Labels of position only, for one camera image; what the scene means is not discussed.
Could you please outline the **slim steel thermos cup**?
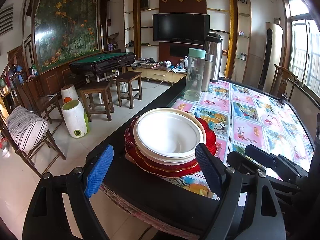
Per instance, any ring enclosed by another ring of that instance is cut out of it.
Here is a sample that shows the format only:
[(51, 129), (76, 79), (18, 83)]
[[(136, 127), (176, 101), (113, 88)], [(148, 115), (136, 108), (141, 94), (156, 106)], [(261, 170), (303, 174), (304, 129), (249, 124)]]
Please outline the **slim steel thermos cup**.
[(204, 62), (202, 85), (201, 85), (202, 92), (206, 92), (209, 87), (210, 78), (211, 78), (212, 70), (214, 66), (213, 58), (214, 57), (212, 54), (206, 54), (205, 62)]

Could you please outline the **wooden chair under cushion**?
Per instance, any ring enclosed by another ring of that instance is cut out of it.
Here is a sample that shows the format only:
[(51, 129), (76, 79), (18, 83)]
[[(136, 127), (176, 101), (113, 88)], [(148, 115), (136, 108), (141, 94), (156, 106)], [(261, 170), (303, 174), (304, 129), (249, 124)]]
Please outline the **wooden chair under cushion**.
[[(57, 146), (52, 134), (50, 131), (47, 131), (44, 135), (44, 137), (28, 152), (25, 153), (24, 151), (20, 150), (16, 144), (16, 142), (13, 141), (13, 138), (11, 137), (8, 127), (5, 124), (5, 121), (3, 119), (3, 116), (1, 115), (1, 132), (7, 138), (8, 143), (10, 146), (13, 147), (15, 153), (20, 156), (20, 158), (27, 164), (27, 166), (39, 177), (42, 177), (46, 172), (49, 171), (50, 167), (53, 165), (53, 163), (58, 159), (58, 157), (61, 157), (63, 160), (66, 160), (66, 156), (63, 154), (63, 152), (60, 150), (60, 148)], [(48, 166), (44, 169), (43, 172), (39, 172), (35, 166), (35, 163), (32, 161), (33, 157), (39, 152), (41, 147), (46, 144), (49, 148), (56, 151), (56, 156), (51, 160), (51, 162), (48, 164)]]

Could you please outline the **floral glass wall panel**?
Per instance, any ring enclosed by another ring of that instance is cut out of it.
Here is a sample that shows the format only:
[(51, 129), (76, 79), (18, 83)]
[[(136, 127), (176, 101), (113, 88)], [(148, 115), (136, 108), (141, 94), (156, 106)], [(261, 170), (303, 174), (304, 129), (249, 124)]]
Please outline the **floral glass wall panel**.
[(43, 73), (101, 50), (100, 0), (33, 0), (34, 56)]

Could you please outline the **red scalloped plastic plate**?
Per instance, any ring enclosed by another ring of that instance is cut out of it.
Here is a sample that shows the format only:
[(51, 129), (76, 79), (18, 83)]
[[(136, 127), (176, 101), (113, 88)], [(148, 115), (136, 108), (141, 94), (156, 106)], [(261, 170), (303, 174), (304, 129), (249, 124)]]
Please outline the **red scalloped plastic plate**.
[(204, 142), (216, 155), (216, 135), (206, 121), (173, 116), (164, 123), (160, 118), (147, 124), (149, 118), (135, 118), (125, 131), (127, 157), (140, 168), (164, 178), (180, 178), (200, 171), (195, 147)]

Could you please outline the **beige ribbed plastic bowl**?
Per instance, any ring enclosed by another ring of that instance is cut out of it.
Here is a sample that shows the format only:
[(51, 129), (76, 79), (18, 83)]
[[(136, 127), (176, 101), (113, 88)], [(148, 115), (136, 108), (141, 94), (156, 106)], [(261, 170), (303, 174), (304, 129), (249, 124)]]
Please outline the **beige ribbed plastic bowl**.
[(136, 146), (136, 148), (148, 159), (163, 165), (182, 165), (196, 160), (195, 155), (189, 157), (167, 157), (139, 146)]

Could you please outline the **white standing air conditioner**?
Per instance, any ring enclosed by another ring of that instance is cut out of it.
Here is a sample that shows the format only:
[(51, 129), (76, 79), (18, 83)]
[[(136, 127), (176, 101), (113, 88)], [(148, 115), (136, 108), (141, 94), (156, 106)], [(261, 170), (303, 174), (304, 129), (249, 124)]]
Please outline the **white standing air conditioner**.
[(283, 29), (281, 26), (266, 22), (266, 46), (258, 88), (264, 92), (270, 92), (276, 67), (281, 58), (283, 41)]

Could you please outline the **dark wooden chair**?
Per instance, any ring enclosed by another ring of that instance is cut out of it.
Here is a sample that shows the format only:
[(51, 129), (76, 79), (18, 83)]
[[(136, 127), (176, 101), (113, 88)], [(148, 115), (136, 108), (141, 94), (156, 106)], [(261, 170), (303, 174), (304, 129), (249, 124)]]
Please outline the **dark wooden chair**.
[[(276, 70), (274, 72), (270, 93), (278, 97), (280, 101), (289, 102), (291, 100), (298, 76), (282, 66), (278, 66), (276, 64), (274, 64), (274, 66)], [(289, 82), (292, 83), (292, 86), (290, 92), (287, 93), (286, 89)]]

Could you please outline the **white orange round bin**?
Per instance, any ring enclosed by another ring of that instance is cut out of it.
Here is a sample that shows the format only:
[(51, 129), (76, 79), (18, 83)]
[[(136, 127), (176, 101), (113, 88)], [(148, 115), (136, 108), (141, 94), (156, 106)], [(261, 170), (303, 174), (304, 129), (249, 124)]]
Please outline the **white orange round bin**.
[(61, 96), (63, 104), (72, 101), (72, 100), (78, 100), (79, 96), (77, 94), (77, 91), (74, 87), (74, 85), (66, 85), (61, 88)]

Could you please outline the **green mahjong table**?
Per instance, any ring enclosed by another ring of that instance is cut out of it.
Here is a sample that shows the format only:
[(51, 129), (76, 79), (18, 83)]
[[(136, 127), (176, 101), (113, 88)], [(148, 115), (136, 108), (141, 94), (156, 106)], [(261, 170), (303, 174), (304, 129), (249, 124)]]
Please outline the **green mahjong table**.
[(96, 81), (97, 77), (126, 67), (135, 61), (134, 53), (100, 53), (69, 64), (72, 74), (85, 77), (86, 81)]

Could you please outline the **white paper bowl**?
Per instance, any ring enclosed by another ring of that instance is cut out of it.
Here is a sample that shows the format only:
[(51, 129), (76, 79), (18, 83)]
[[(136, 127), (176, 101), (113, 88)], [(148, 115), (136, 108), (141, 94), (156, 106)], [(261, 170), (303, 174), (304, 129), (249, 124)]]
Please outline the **white paper bowl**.
[(136, 146), (167, 157), (189, 157), (206, 143), (203, 125), (191, 113), (156, 108), (141, 115), (133, 126)]

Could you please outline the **striped cushion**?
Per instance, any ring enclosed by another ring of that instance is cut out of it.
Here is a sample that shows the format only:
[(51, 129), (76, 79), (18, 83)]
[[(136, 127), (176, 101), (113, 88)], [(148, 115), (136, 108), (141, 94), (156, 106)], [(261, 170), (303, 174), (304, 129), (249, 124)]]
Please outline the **striped cushion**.
[(22, 106), (7, 117), (6, 124), (13, 141), (23, 152), (31, 151), (48, 131), (48, 122)]

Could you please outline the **black flat television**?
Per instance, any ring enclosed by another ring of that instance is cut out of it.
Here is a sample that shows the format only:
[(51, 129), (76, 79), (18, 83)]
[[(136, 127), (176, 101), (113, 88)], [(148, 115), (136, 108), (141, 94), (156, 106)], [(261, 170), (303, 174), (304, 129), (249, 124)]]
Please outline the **black flat television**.
[(153, 40), (203, 44), (210, 28), (210, 15), (192, 13), (153, 14)]

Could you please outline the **large steel thermos jug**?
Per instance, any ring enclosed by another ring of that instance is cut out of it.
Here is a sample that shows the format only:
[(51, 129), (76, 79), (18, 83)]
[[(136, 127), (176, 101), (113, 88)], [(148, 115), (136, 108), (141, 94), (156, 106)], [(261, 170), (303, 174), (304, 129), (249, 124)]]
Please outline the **large steel thermos jug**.
[(206, 61), (211, 64), (211, 80), (217, 82), (222, 59), (222, 37), (217, 33), (208, 33), (203, 44), (206, 51)]

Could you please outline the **low wooden tv cabinet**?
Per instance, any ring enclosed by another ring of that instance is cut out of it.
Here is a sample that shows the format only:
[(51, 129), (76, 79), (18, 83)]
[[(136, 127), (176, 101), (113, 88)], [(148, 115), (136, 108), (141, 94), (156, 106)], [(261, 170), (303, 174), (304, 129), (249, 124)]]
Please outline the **low wooden tv cabinet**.
[(185, 73), (174, 72), (172, 69), (159, 64), (138, 64), (126, 67), (130, 72), (141, 72), (142, 78), (146, 81), (163, 81), (175, 84), (185, 77)]

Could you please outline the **wooden wall shelf unit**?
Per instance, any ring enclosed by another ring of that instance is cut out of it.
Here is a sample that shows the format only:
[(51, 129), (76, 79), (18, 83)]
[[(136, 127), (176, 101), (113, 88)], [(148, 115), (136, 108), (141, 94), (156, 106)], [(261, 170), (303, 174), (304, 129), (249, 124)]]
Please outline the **wooden wall shelf unit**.
[[(133, 31), (134, 48), (136, 57), (142, 56), (141, 52), (141, 10), (140, 1), (133, 0)], [(159, 13), (170, 15), (169, 22), (156, 22), (153, 29), (156, 34), (156, 41), (172, 42), (178, 44), (203, 44), (205, 36), (209, 33), (209, 21), (206, 12), (208, 11), (208, 0), (158, 0)], [(238, 0), (229, 2), (229, 44), (225, 76), (235, 76), (234, 63), (236, 58), (236, 45), (238, 41)]]

